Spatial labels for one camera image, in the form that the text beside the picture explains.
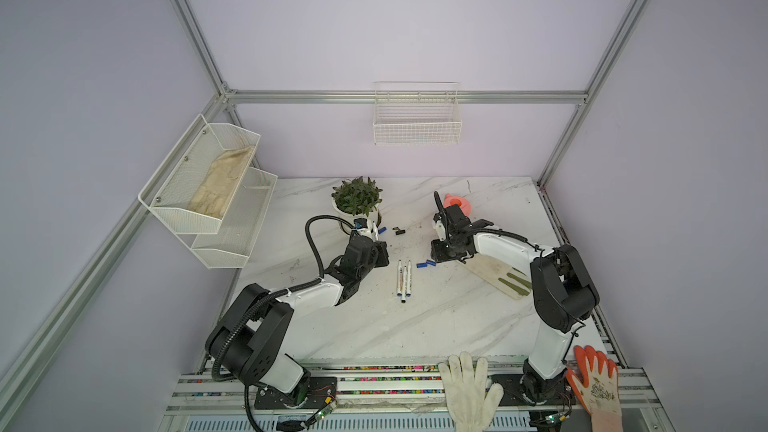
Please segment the white marker pen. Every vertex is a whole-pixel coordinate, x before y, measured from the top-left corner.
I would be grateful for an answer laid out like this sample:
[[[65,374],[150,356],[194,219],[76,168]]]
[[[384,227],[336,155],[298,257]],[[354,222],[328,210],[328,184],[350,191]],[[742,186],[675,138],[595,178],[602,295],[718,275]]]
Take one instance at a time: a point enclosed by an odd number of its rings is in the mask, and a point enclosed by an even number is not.
[[[403,300],[404,297],[405,297],[404,279],[405,279],[405,275],[404,275],[403,263],[402,263],[401,260],[399,260],[398,264],[397,264],[397,289],[396,289],[396,293],[397,293],[397,296],[400,298],[400,300]]]
[[[407,299],[412,295],[412,262],[407,261],[401,267],[401,302],[406,303]]]

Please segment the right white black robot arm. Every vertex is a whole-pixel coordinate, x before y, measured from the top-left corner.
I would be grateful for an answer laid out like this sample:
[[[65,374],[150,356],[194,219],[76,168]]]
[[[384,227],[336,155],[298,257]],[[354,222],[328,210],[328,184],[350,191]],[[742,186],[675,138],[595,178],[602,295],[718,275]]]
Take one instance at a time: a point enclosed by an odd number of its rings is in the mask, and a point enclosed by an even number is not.
[[[571,245],[544,247],[526,237],[495,229],[481,219],[471,221],[457,205],[436,200],[431,242],[435,262],[466,263],[477,255],[508,266],[526,266],[540,325],[532,352],[523,364],[520,393],[530,404],[550,400],[563,381],[566,358],[574,340],[599,304],[599,293],[578,252]]]

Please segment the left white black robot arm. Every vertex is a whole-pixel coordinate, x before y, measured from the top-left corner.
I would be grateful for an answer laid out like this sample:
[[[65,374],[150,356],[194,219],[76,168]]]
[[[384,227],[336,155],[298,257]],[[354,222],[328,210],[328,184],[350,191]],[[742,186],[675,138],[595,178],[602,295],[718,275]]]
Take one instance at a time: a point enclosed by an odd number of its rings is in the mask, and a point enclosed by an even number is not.
[[[292,319],[345,303],[373,269],[388,265],[384,241],[354,232],[344,254],[321,277],[276,291],[257,284],[245,287],[206,340],[212,379],[271,388],[301,402],[310,373],[282,351]]]

